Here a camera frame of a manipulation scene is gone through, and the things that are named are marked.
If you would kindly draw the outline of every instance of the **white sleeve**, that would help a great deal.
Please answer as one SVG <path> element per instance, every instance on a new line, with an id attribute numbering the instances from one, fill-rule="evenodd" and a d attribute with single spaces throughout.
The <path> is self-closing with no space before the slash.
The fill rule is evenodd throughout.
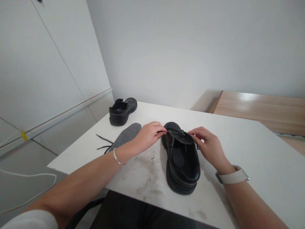
<path id="1" fill-rule="evenodd" d="M 44 210 L 32 210 L 29 212 L 22 213 L 7 224 L 5 224 L 1 229 L 58 229 L 55 217 Z"/>

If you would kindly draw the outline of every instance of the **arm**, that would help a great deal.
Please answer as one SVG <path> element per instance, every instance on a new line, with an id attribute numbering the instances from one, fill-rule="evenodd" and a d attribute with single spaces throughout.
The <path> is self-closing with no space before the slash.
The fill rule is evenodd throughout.
<path id="1" fill-rule="evenodd" d="M 115 150 L 118 160 L 124 165 L 130 158 L 151 147 L 166 132 L 159 122 L 144 125 L 132 141 Z M 58 227 L 65 228 L 70 219 L 98 195 L 120 169 L 113 151 L 108 152 L 71 173 L 25 212 L 35 209 L 48 211 L 55 217 Z"/>
<path id="2" fill-rule="evenodd" d="M 203 156 L 219 174 L 236 172 L 226 158 L 217 136 L 204 127 L 193 129 L 188 133 L 193 136 Z M 247 181 L 224 184 L 224 188 L 241 228 L 287 228 Z"/>

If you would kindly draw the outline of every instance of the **black shoelace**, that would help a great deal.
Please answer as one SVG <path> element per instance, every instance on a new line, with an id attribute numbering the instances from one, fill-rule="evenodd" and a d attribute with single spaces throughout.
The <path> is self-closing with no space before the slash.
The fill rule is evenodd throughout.
<path id="1" fill-rule="evenodd" d="M 167 130 L 174 130 L 174 131 L 176 131 L 177 133 L 179 133 L 181 136 L 185 136 L 185 134 L 184 134 L 184 131 L 183 130 L 176 130 L 176 129 L 174 129 L 174 128 L 167 128 Z"/>
<path id="2" fill-rule="evenodd" d="M 98 136 L 99 138 L 101 138 L 101 139 L 103 139 L 103 140 L 105 140 L 105 141 L 107 141 L 107 142 L 110 142 L 111 143 L 111 145 L 110 146 L 103 146 L 103 147 L 100 147 L 100 148 L 97 148 L 97 149 L 101 149 L 101 148 L 106 148 L 106 147 L 108 147 L 107 149 L 106 149 L 106 151 L 104 152 L 104 154 L 105 153 L 107 153 L 107 151 L 112 147 L 112 145 L 113 145 L 113 142 L 112 141 L 109 141 L 109 140 L 107 140 L 107 139 L 105 139 L 105 138 L 103 138 L 103 137 L 101 137 L 101 136 L 99 136 L 99 135 L 96 135 L 96 136 Z"/>

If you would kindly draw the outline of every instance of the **finger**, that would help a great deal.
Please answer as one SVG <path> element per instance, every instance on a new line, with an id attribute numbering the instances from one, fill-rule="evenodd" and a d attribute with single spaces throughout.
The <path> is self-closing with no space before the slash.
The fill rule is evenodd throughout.
<path id="1" fill-rule="evenodd" d="M 157 134 L 155 135 L 156 140 L 158 140 L 158 139 L 159 139 L 160 137 L 162 137 L 163 135 L 166 135 L 166 133 L 163 132 L 163 131 L 160 131 L 159 133 L 157 133 Z"/>
<path id="2" fill-rule="evenodd" d="M 156 121 L 152 121 L 150 123 L 148 123 L 147 125 L 153 125 Z"/>
<path id="3" fill-rule="evenodd" d="M 195 128 L 193 130 L 203 130 L 203 131 L 207 131 L 207 132 L 210 133 L 210 131 L 208 129 L 204 128 L 204 127 L 197 127 L 197 128 Z"/>
<path id="4" fill-rule="evenodd" d="M 211 132 L 207 132 L 205 130 L 191 130 L 188 132 L 190 135 L 196 135 L 197 138 L 201 138 L 203 140 L 210 140 L 213 136 Z"/>
<path id="5" fill-rule="evenodd" d="M 165 133 L 167 133 L 167 129 L 165 129 L 163 126 L 154 126 L 153 128 L 154 132 L 159 132 L 159 131 L 164 131 Z"/>
<path id="6" fill-rule="evenodd" d="M 153 125 L 153 126 L 162 126 L 161 123 L 160 123 L 160 122 L 157 122 L 157 121 L 152 122 L 152 125 Z"/>
<path id="7" fill-rule="evenodd" d="M 198 145 L 198 146 L 202 146 L 204 143 L 199 139 L 199 138 L 197 138 L 195 135 L 192 135 L 192 137 L 194 138 L 194 140 L 195 140 L 195 142 L 196 142 L 196 144 Z"/>

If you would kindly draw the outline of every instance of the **shoe sole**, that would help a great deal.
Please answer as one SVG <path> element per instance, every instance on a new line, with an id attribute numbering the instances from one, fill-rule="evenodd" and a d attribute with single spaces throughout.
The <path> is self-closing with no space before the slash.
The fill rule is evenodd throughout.
<path id="1" fill-rule="evenodd" d="M 111 119 L 109 117 L 110 124 L 113 125 L 113 126 L 123 126 L 123 125 L 125 125 L 127 120 L 128 120 L 129 115 L 131 113 L 133 113 L 137 109 L 137 107 L 138 107 L 138 103 L 136 103 L 136 106 L 134 108 L 130 109 L 127 112 L 126 116 L 122 119 Z"/>
<path id="2" fill-rule="evenodd" d="M 180 185 L 178 185 L 174 181 L 174 179 L 171 176 L 171 171 L 170 171 L 169 161 L 168 161 L 167 146 L 166 146 L 164 138 L 165 138 L 164 136 L 161 137 L 161 142 L 162 142 L 162 145 L 163 145 L 164 149 L 166 150 L 166 154 L 167 154 L 167 163 L 166 163 L 166 180 L 167 180 L 167 184 L 170 187 L 170 189 L 172 191 L 174 191 L 175 193 L 180 194 L 180 195 L 189 195 L 189 194 L 194 192 L 194 190 L 195 190 L 195 188 L 197 186 L 197 183 L 196 183 L 196 185 L 194 187 L 188 189 L 188 188 L 181 187 Z"/>

